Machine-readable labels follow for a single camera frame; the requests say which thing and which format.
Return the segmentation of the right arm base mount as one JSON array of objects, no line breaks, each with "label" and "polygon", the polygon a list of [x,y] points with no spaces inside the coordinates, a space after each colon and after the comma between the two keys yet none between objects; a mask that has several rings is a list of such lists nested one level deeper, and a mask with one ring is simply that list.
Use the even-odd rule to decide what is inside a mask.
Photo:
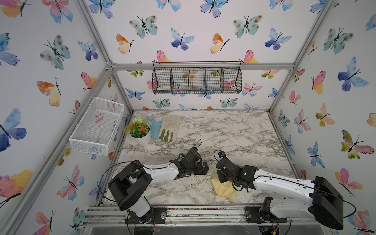
[{"label": "right arm base mount", "polygon": [[247,223],[262,224],[265,222],[270,223],[287,223],[287,218],[280,218],[271,212],[271,202],[273,197],[266,197],[263,204],[260,206],[247,206],[245,210],[245,220]]}]

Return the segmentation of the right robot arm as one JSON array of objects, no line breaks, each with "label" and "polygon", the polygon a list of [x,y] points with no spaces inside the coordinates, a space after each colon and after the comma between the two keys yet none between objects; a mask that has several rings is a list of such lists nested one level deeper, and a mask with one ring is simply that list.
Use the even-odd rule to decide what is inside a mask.
[{"label": "right robot arm", "polygon": [[255,166],[239,167],[224,151],[215,154],[217,175],[221,183],[229,182],[236,191],[262,190],[284,196],[267,197],[258,212],[250,212],[248,221],[277,222],[287,218],[312,218],[335,230],[344,228],[344,200],[325,178],[314,180],[289,178],[264,171]]}]

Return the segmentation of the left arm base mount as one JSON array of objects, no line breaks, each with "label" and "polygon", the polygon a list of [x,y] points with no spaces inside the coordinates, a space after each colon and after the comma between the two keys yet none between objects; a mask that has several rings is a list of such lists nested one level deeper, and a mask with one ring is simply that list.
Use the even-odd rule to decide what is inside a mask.
[{"label": "left arm base mount", "polygon": [[166,207],[151,207],[145,215],[137,216],[135,212],[128,211],[125,224],[127,225],[141,225],[141,224],[165,224],[167,218]]}]

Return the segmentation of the yellow cloth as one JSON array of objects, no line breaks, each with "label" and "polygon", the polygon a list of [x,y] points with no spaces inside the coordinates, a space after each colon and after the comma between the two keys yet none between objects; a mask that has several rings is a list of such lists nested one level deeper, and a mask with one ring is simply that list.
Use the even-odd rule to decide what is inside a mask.
[{"label": "yellow cloth", "polygon": [[218,176],[215,176],[212,180],[212,185],[214,188],[215,193],[219,197],[223,198],[236,198],[238,195],[238,192],[233,188],[232,184],[230,182],[221,183],[219,181]]}]

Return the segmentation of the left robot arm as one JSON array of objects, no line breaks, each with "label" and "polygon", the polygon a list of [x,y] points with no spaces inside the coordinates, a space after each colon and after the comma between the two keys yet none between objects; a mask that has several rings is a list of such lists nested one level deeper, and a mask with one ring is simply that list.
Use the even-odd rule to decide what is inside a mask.
[{"label": "left robot arm", "polygon": [[152,216],[153,208],[143,197],[151,184],[174,181],[192,175],[207,175],[209,166],[202,161],[197,148],[166,164],[143,165],[134,160],[108,183],[108,189],[121,211],[129,210],[138,218]]}]

